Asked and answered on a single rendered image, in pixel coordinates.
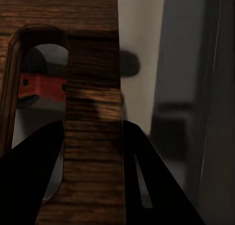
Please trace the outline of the cutting board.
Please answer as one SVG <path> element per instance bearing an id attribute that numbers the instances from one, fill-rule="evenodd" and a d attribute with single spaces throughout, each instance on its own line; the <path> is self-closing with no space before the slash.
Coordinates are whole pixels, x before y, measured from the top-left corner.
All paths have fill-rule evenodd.
<path id="1" fill-rule="evenodd" d="M 62 181 L 34 225 L 126 225 L 118 0 L 0 0 L 0 158 L 40 44 L 68 50 L 68 75 Z"/>

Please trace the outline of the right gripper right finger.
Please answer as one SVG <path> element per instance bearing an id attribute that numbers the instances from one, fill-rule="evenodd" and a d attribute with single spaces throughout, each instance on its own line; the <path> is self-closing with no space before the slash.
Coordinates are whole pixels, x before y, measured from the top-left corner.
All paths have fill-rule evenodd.
<path id="1" fill-rule="evenodd" d="M 205 225 L 142 129 L 122 121 L 126 225 Z M 141 202 L 136 154 L 153 208 Z"/>

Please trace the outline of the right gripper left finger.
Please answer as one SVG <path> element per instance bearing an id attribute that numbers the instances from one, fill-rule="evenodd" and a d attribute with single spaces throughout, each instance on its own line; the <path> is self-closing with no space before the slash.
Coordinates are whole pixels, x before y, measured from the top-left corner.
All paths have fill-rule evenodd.
<path id="1" fill-rule="evenodd" d="M 63 141 L 58 120 L 0 158 L 0 225 L 35 224 Z"/>

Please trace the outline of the parer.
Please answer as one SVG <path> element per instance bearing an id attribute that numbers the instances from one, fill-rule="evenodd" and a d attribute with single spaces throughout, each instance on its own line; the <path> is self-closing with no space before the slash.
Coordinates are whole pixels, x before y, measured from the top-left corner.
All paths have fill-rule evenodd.
<path id="1" fill-rule="evenodd" d="M 66 93 L 66 77 L 21 72 L 18 99 L 39 95 L 50 100 L 66 103 Z"/>

